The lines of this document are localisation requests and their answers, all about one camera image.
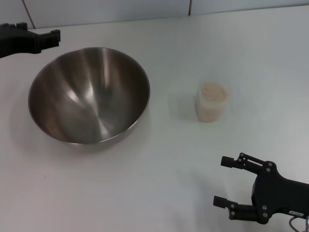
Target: white wall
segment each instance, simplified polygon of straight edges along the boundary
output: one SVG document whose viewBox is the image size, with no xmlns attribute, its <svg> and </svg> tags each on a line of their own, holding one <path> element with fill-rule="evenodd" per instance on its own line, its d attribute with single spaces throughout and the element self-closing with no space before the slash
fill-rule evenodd
<svg viewBox="0 0 309 232">
<path fill-rule="evenodd" d="M 26 0 L 35 27 L 188 15 L 190 0 Z"/>
<path fill-rule="evenodd" d="M 32 28 L 30 19 L 21 0 L 1 0 L 0 24 L 2 23 L 28 23 Z"/>
<path fill-rule="evenodd" d="M 309 4 L 309 0 L 193 0 L 191 15 Z"/>
</svg>

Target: label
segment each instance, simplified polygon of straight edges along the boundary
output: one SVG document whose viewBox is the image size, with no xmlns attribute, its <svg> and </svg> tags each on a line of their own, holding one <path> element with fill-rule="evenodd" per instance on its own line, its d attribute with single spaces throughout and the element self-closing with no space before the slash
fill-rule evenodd
<svg viewBox="0 0 309 232">
<path fill-rule="evenodd" d="M 294 214 L 294 215 L 296 215 L 296 216 L 300 216 L 300 217 L 302 217 L 304 214 L 302 214 L 302 213 L 299 213 L 299 212 L 295 212 L 295 211 L 290 211 L 289 212 L 289 214 Z"/>
</svg>

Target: white table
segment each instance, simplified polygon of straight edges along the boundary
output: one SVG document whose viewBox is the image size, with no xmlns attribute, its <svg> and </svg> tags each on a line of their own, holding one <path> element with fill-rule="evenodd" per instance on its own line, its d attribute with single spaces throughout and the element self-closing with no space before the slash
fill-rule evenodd
<svg viewBox="0 0 309 232">
<path fill-rule="evenodd" d="M 230 221 L 212 200 L 251 203 L 255 175 L 220 166 L 240 152 L 309 183 L 308 22 L 301 6 L 61 27 L 60 47 L 0 59 L 1 232 L 290 232 L 289 216 Z M 45 64 L 91 46 L 135 58 L 152 93 L 126 139 L 76 150 L 32 122 L 28 91 Z M 212 124 L 194 111 L 203 76 L 233 94 Z"/>
</svg>

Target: bowl rim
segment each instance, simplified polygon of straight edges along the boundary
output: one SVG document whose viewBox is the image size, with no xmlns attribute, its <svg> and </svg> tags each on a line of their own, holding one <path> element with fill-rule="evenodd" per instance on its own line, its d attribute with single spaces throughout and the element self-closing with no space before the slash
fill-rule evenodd
<svg viewBox="0 0 309 232">
<path fill-rule="evenodd" d="M 148 99 L 147 99 L 147 103 L 145 104 L 145 107 L 142 111 L 142 113 L 140 114 L 140 116 L 132 123 L 131 126 L 129 126 L 127 129 L 125 129 L 124 131 L 118 133 L 117 135 L 114 135 L 113 137 L 111 138 L 108 138 L 108 139 L 104 139 L 104 140 L 100 140 L 100 141 L 95 141 L 95 142 L 89 142 L 89 143 L 72 143 L 72 142 L 68 142 L 68 141 L 64 141 L 64 140 L 60 140 L 58 138 L 55 138 L 54 136 L 50 135 L 49 133 L 47 133 L 45 130 L 43 130 L 40 125 L 36 122 L 36 120 L 34 119 L 34 116 L 32 115 L 32 112 L 31 112 L 31 109 L 30 109 L 30 95 L 31 95 L 31 91 L 32 91 L 32 88 L 33 88 L 33 85 L 34 83 L 36 82 L 36 80 L 38 79 L 38 77 L 40 76 L 40 74 L 43 72 L 43 70 L 45 70 L 45 68 L 47 66 L 49 66 L 51 63 L 53 63 L 55 60 L 57 60 L 58 58 L 62 57 L 62 56 L 65 56 L 69 53 L 72 53 L 72 52 L 77 52 L 77 51 L 81 51 L 81 50 L 86 50 L 86 49 L 107 49 L 107 50 L 112 50 L 114 52 L 117 52 L 117 53 L 120 53 L 122 55 L 125 55 L 126 57 L 130 58 L 133 62 L 135 62 L 141 69 L 141 71 L 144 73 L 145 77 L 146 77 L 146 80 L 147 80 L 147 87 L 148 87 Z M 133 57 L 129 56 L 128 54 L 124 53 L 124 52 L 121 52 L 121 51 L 118 51 L 116 49 L 112 49 L 112 48 L 108 48 L 108 47 L 85 47 L 85 48 L 81 48 L 81 49 L 77 49 L 77 50 L 73 50 L 73 51 L 69 51 L 69 52 L 66 52 L 56 58 L 54 58 L 53 60 L 51 60 L 50 62 L 48 62 L 39 72 L 38 74 L 36 75 L 36 77 L 33 79 L 32 81 L 32 84 L 30 86 L 30 89 L 29 89 L 29 94 L 28 94 L 28 110 L 29 110 L 29 113 L 30 113 L 30 116 L 33 120 L 33 122 L 38 126 L 38 128 L 40 128 L 41 131 L 43 131 L 45 134 L 47 134 L 49 137 L 53 138 L 53 139 L 56 139 L 58 141 L 61 141 L 61 142 L 64 142 L 64 143 L 68 143 L 68 144 L 72 144 L 72 145 L 94 145 L 94 144 L 101 144 L 103 142 L 107 142 L 107 141 L 110 141 L 110 140 L 113 140 L 117 137 L 120 137 L 121 135 L 124 135 L 126 132 L 128 132 L 130 129 L 132 129 L 139 121 L 139 119 L 142 117 L 142 115 L 145 113 L 146 109 L 147 109 L 147 106 L 149 104 L 149 99 L 150 99 L 150 93 L 151 93 L 151 90 L 150 90 L 150 82 L 149 82 L 149 78 L 148 78 L 148 75 L 147 73 L 145 72 L 144 68 L 140 65 L 140 63 L 138 63 Z"/>
</svg>

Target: stainless steel bowl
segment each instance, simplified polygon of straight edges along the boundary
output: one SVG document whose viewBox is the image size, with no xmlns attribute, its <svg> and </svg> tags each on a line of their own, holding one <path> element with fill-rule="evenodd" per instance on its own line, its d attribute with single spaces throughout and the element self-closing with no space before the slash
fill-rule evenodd
<svg viewBox="0 0 309 232">
<path fill-rule="evenodd" d="M 28 104 L 33 120 L 48 135 L 93 144 L 132 128 L 149 96 L 139 63 L 122 52 L 93 47 L 47 64 L 32 83 Z"/>
</svg>

